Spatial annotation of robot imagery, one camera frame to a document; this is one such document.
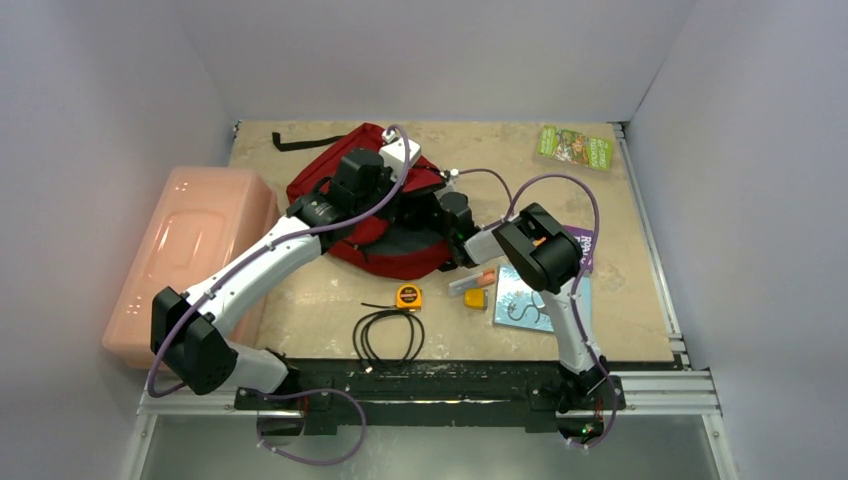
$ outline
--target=tape measure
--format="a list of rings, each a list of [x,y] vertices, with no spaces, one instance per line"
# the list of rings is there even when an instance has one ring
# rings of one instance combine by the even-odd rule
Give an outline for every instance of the tape measure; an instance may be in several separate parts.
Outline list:
[[[420,310],[421,289],[411,283],[401,285],[395,298],[395,306],[404,310]]]

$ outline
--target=wooden board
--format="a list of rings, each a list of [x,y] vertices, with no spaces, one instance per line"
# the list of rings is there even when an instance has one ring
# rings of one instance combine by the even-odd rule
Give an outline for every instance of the wooden board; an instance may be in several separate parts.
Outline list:
[[[285,188],[324,149],[280,153],[271,132],[283,141],[313,140],[350,132],[360,122],[258,122],[241,124],[231,166],[255,169],[288,206]],[[410,138],[440,168],[489,167],[500,172],[515,192],[527,179],[565,172],[585,181],[598,198],[601,232],[592,275],[595,334],[613,361],[672,359],[663,310],[655,288],[650,256],[642,234],[621,153],[615,148],[610,172],[596,172],[535,155],[541,124],[475,122],[404,122]],[[607,124],[562,125],[615,139]],[[471,199],[475,220],[489,223],[504,214],[506,195],[494,177],[469,174],[459,189]],[[542,181],[521,197],[518,207],[539,202],[563,223],[592,226],[589,200],[579,187],[560,179]],[[447,284],[467,270],[436,272],[417,281],[424,307],[419,316],[426,340],[419,358],[479,360],[551,360],[553,335],[492,325],[492,309],[467,309],[460,298],[447,297]],[[260,326],[258,347],[294,357],[356,358],[351,330],[373,311],[359,302],[391,304],[399,281],[379,278],[330,256],[301,268],[269,295]],[[409,326],[398,317],[372,329],[372,344],[381,356],[403,353]]]

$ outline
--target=white backdrop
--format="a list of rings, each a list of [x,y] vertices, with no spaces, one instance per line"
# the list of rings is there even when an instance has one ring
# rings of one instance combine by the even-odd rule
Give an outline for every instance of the white backdrop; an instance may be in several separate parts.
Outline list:
[[[114,479],[143,376],[100,337],[171,168],[229,121],[169,0],[0,7],[0,465]]]
[[[746,479],[848,471],[848,3],[701,1],[628,136]]]
[[[231,115],[629,120],[694,0],[175,0]]]

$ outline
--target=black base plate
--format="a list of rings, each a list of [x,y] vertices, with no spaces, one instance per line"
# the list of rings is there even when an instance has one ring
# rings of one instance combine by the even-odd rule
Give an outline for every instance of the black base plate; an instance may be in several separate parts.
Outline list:
[[[356,398],[369,425],[523,427],[528,433],[555,432],[562,384],[555,361],[429,361],[366,373],[355,360],[287,359],[300,369],[300,391],[332,387]],[[621,379],[612,376],[620,392]],[[612,404],[607,383],[563,410],[594,411],[597,396]],[[627,406],[619,394],[619,409]],[[237,410],[298,409],[296,401],[267,401],[253,393],[236,395]],[[337,395],[309,399],[305,434],[332,435],[339,425],[358,425],[356,410]]]

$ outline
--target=book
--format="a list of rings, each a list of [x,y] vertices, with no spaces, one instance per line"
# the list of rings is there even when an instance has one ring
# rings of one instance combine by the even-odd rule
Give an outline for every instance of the book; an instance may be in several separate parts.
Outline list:
[[[571,291],[572,282],[573,279],[568,281],[562,287],[563,291]],[[501,265],[498,268],[496,288],[493,319],[495,325],[553,333],[554,327],[551,325],[551,317],[547,314],[542,296],[521,280],[512,265]],[[580,319],[588,323],[592,320],[592,287],[588,277],[580,280],[577,295]],[[570,309],[566,314],[570,321],[574,321]]]
[[[580,259],[580,266],[586,267],[587,274],[592,273],[592,270],[595,268],[595,262],[593,261],[594,259],[589,258],[589,250],[595,241],[594,232],[585,228],[572,227],[571,225],[563,225],[562,227],[565,231],[574,235],[574,238],[580,243],[580,246],[583,248],[583,258]]]
[[[545,125],[539,137],[539,155],[563,162],[608,172],[612,160],[612,142],[573,130]]]

